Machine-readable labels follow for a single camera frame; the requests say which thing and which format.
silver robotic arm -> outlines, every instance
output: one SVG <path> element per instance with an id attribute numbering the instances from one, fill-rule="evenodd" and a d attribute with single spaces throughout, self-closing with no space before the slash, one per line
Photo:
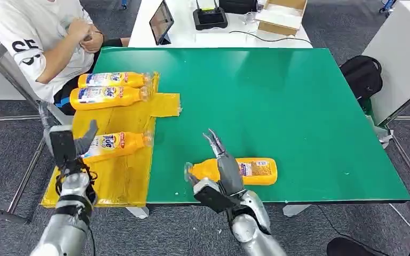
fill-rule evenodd
<path id="1" fill-rule="evenodd" d="M 226 150 L 219 137 L 209 130 L 208 139 L 218 161 L 220 180 L 198 180 L 185 171 L 193 185 L 194 197 L 217 213 L 226 211 L 230 229 L 248 256 L 286 256 L 272 237 L 270 218 L 257 194 L 246 190 L 235 158 Z"/>
<path id="2" fill-rule="evenodd" d="M 31 256 L 80 256 L 90 229 L 90 217 L 97 195 L 93 177 L 81 155 L 85 154 L 98 131 L 96 121 L 84 137 L 73 139 L 71 125 L 49 127 L 40 108 L 46 144 L 53 155 L 60 175 L 56 177 L 59 200 L 39 243 Z"/>

white t-shirt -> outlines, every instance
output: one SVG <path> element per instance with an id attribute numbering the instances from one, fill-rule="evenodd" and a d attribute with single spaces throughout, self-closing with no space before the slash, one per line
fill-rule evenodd
<path id="1" fill-rule="evenodd" d="M 54 102 L 54 95 L 70 79 L 85 73 L 93 54 L 77 46 L 67 67 L 48 84 L 36 82 L 46 67 L 44 51 L 53 49 L 66 35 L 74 18 L 93 24 L 79 0 L 0 0 L 0 42 L 20 67 L 35 93 Z"/>

cable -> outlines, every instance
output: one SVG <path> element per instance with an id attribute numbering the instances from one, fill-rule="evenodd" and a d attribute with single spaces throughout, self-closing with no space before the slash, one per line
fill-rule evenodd
<path id="1" fill-rule="evenodd" d="M 403 215 L 401 215 L 401 213 L 397 210 L 397 208 L 395 208 L 392 204 L 389 204 L 390 207 L 392 207 L 397 213 L 398 215 L 400 215 L 400 217 L 403 219 L 403 221 L 410 227 L 409 222 L 405 219 L 405 217 L 403 217 Z"/>
<path id="2" fill-rule="evenodd" d="M 285 37 L 285 38 L 276 39 L 276 40 L 266 40 L 266 39 L 258 37 L 257 35 L 254 35 L 254 34 L 251 34 L 251 33 L 248 33 L 248 32 L 244 32 L 244 31 L 234 30 L 234 31 L 229 32 L 229 34 L 231 34 L 231 33 L 243 33 L 243 34 L 251 35 L 251 36 L 257 37 L 258 39 L 260 39 L 262 41 L 265 41 L 265 42 L 278 42 L 278 41 L 282 41 L 282 40 L 292 39 L 292 40 L 304 41 L 304 42 L 307 42 L 310 45 L 312 45 L 312 43 L 310 41 L 307 41 L 307 40 L 301 39 L 301 38 Z"/>
<path id="3" fill-rule="evenodd" d="M 92 229 L 89 227 L 89 231 L 90 231 L 90 237 L 92 237 L 92 248 L 93 248 L 93 254 L 92 256 L 96 255 L 96 249 L 95 249 L 95 239 L 93 238 L 93 233 L 92 233 Z"/>
<path id="4" fill-rule="evenodd" d="M 339 235 L 341 235 L 341 236 L 344 236 L 344 237 L 346 237 L 346 238 L 352 240 L 353 242 L 358 243 L 358 244 L 364 246 L 365 248 L 367 248 L 367 249 L 369 249 L 369 250 L 371 250 L 371 251 L 380 253 L 380 254 L 385 255 L 385 256 L 389 256 L 387 253 L 384 253 L 384 252 L 382 252 L 382 251 L 378 251 L 377 249 L 374 249 L 374 248 L 372 248 L 372 247 L 370 247 L 370 246 L 364 244 L 363 242 L 360 242 L 360 241 L 358 241 L 358 240 L 352 238 L 352 237 L 349 236 L 349 235 L 345 235 L 345 234 L 340 233 L 340 232 L 334 227 L 334 225 L 332 224 L 332 222 L 330 221 L 330 219 L 328 218 L 328 216 L 326 216 L 325 211 L 324 211 L 319 205 L 315 205 L 315 206 L 318 207 L 318 208 L 321 210 L 321 212 L 323 213 L 323 216 L 325 216 L 326 220 L 329 222 L 329 225 L 332 227 L 332 229 L 333 229 L 334 231 L 337 232 L 337 234 L 339 234 Z"/>

tablet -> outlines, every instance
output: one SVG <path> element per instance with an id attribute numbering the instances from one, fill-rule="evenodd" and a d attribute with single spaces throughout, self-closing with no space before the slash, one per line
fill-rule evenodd
<path id="1" fill-rule="evenodd" d="M 167 8 L 165 0 L 163 0 L 153 17 L 150 19 L 150 27 L 156 45 L 163 44 L 167 31 L 169 31 L 173 24 L 174 19 L 172 18 L 172 14 L 170 13 L 169 8 Z"/>

gray carpet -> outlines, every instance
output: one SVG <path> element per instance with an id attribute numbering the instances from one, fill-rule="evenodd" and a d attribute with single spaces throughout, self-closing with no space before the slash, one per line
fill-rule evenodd
<path id="1" fill-rule="evenodd" d="M 139 1 L 117 10 L 118 0 L 81 0 L 98 27 L 110 38 L 129 36 Z M 384 21 L 378 0 L 309 0 L 304 27 L 314 47 L 330 48 L 336 62 L 360 54 Z M 32 114 L 25 102 L 0 101 L 0 115 Z M 410 155 L 410 122 L 394 122 L 395 133 Z M 0 209 L 6 209 L 41 137 L 39 121 L 0 122 Z M 410 174 L 393 145 L 392 162 L 410 192 Z M 17 213 L 32 218 L 26 226 L 0 221 L 0 255 L 28 255 L 48 223 L 52 210 L 38 206 L 53 168 L 45 149 Z M 410 220 L 410 203 L 397 205 Z M 410 229 L 388 205 L 323 205 L 341 232 L 389 255 L 407 255 Z M 268 205 L 276 239 L 288 255 L 326 255 L 326 244 L 338 234 L 317 206 L 287 218 L 282 205 Z M 228 230 L 225 217 L 204 207 L 153 207 L 145 220 L 125 209 L 96 209 L 92 229 L 98 255 L 243 255 Z M 90 255 L 90 241 L 84 255 Z"/>

